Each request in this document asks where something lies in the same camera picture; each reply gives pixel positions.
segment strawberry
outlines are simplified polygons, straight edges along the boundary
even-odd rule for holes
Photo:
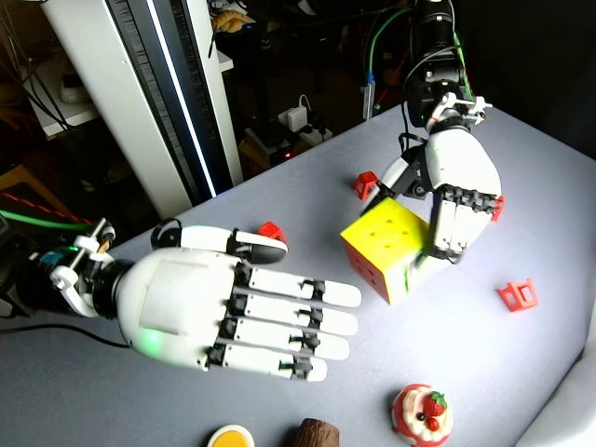
[[[447,402],[445,402],[444,395],[437,391],[427,394],[423,400],[423,407],[425,409],[425,416],[441,416],[445,413]]]
[[[434,417],[427,419],[427,427],[430,431],[437,431],[439,429],[439,421]]]

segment white plug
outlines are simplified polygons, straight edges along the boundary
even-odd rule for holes
[[[288,129],[297,132],[308,124],[308,111],[299,105],[288,112]]]

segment gray table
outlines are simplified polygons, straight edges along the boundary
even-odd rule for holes
[[[238,423],[257,446],[282,447],[289,430],[315,417],[339,427],[343,447],[398,446],[387,406],[412,382],[442,390],[454,406],[449,445],[512,445],[585,341],[596,161],[502,112],[489,118],[475,134],[501,174],[507,208],[463,263],[395,307],[352,271],[338,233],[359,212],[350,190],[355,177],[382,172],[397,154],[398,109],[182,216],[184,224],[245,230],[273,220],[291,247],[274,268],[360,287],[350,358],[331,361],[325,382],[176,369],[68,332],[10,335],[0,338],[0,445],[194,447]],[[149,250],[145,234],[115,253],[138,259]],[[494,288],[527,277],[540,306],[509,313]],[[35,322],[64,320],[118,337],[115,323],[104,320]]]

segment green cable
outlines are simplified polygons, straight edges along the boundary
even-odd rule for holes
[[[41,219],[35,219],[35,217],[23,216],[21,214],[17,214],[16,212],[4,210],[0,210],[0,214],[2,214],[7,219],[10,219],[11,221],[18,221],[23,222],[25,224],[44,226],[46,228],[60,228],[61,230],[84,230],[89,227],[89,225],[86,223],[58,223],[43,221]]]
[[[391,23],[393,20],[395,20],[397,17],[399,17],[400,15],[411,11],[412,9],[410,7],[405,7],[404,9],[400,9],[399,11],[394,12],[391,17],[389,17],[387,20],[385,20],[385,23],[383,23],[381,25],[381,28],[379,28],[379,31],[377,31],[374,35],[374,37],[372,38],[371,41],[371,52],[369,54],[369,72],[373,71],[373,56],[374,56],[374,46],[376,45],[376,40],[379,38],[379,35],[381,35],[383,33],[383,31],[385,30],[385,28],[387,26],[389,26],[389,23]]]
[[[467,99],[473,101],[474,94],[472,93],[472,87],[467,80],[467,69],[466,69],[466,61],[464,59],[464,50],[462,49],[462,44],[459,41],[459,36],[457,33],[454,33],[454,42],[455,46],[457,47],[457,54],[459,55],[459,59],[462,62],[462,67],[464,67],[464,83],[466,84],[466,93]]]

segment yellow circular object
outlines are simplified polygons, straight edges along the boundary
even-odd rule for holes
[[[226,431],[213,443],[213,447],[249,447],[249,443],[242,433]]]

